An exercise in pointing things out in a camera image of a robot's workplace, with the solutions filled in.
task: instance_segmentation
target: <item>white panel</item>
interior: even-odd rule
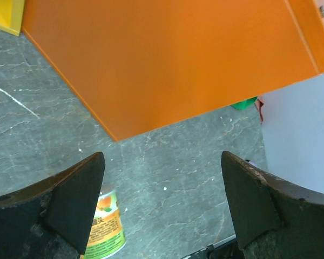
[[[324,193],[324,74],[264,95],[269,172]]]

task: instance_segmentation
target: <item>white vein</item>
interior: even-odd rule
[[[10,95],[9,93],[7,93],[5,90],[2,90],[0,88],[0,92],[6,94],[8,97],[10,97],[16,104],[18,104],[19,106],[23,107],[24,109],[26,109],[27,111],[29,111],[32,115],[34,115],[37,119],[39,119],[39,116],[33,112],[32,110],[30,110],[29,108],[27,108],[24,104],[22,104],[20,101],[18,101],[16,98],[14,98],[12,95]]]

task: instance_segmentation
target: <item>orange panel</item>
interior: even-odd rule
[[[289,0],[303,36],[319,68],[324,72],[324,18],[319,7],[324,0]]]
[[[23,30],[115,140],[318,70],[284,0],[27,0]]]

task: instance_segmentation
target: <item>can label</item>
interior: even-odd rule
[[[107,258],[117,252],[125,241],[115,192],[100,196],[84,258]]]

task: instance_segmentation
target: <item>marble floor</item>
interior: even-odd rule
[[[221,152],[266,168],[254,107],[113,142],[24,35],[0,31],[0,195],[96,151],[117,190],[127,236],[120,259],[181,258],[232,236]]]

